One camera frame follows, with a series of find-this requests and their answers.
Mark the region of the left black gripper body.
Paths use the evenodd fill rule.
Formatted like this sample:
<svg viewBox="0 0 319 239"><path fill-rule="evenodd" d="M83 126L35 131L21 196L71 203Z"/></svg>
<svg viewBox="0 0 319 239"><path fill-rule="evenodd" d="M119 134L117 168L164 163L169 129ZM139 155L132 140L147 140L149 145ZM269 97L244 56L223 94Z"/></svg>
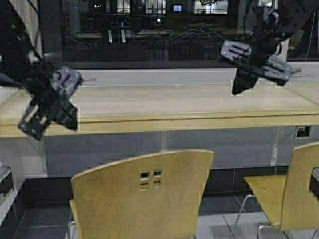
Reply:
<svg viewBox="0 0 319 239"><path fill-rule="evenodd" d="M65 66L54 70L48 78L48 85L32 94L18 128L38 141L52 123L77 131L78 108L70 98L83 82L84 78L77 70Z"/></svg>

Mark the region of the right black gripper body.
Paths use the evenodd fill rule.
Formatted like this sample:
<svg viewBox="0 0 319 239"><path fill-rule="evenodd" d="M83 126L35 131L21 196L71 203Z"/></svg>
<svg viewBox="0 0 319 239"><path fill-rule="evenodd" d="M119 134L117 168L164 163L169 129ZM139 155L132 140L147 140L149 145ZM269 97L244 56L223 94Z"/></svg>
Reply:
<svg viewBox="0 0 319 239"><path fill-rule="evenodd" d="M292 75L292 67L276 55L276 50L281 49L282 42L289 38L284 32L270 40L251 43L225 40L220 55L237 69L232 94L238 95L254 88L259 78L284 86Z"/></svg>

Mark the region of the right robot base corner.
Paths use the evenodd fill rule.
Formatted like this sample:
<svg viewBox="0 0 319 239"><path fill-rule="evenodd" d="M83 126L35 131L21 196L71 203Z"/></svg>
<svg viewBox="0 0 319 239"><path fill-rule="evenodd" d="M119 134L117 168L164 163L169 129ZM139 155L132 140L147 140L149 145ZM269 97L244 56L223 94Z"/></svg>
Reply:
<svg viewBox="0 0 319 239"><path fill-rule="evenodd" d="M316 167L312 170L311 180L310 180L310 191L314 196L319 199L319 168Z"/></svg>

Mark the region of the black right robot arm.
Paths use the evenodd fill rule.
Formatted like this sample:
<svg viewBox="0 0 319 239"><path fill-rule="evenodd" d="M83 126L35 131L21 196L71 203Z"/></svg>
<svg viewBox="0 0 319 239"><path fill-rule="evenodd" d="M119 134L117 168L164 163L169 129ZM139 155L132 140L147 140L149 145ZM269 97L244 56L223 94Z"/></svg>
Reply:
<svg viewBox="0 0 319 239"><path fill-rule="evenodd" d="M220 52L221 57L237 69L233 95L255 87L259 78L278 86L289 81L292 68L275 53L282 48L282 42L302 29L318 8L317 0L281 0L277 8L247 4L243 21L247 21L250 10L256 16L252 34L242 41L225 40Z"/></svg>

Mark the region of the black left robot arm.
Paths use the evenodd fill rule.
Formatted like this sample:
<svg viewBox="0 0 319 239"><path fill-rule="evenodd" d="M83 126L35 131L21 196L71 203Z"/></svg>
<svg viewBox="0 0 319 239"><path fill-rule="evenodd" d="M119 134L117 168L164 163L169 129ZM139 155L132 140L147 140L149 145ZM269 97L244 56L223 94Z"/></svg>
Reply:
<svg viewBox="0 0 319 239"><path fill-rule="evenodd" d="M78 129L78 109L70 98L84 79L69 67L56 69L36 51L26 26L8 0L0 2L0 84L25 90L31 101L18 129L41 140L52 123Z"/></svg>

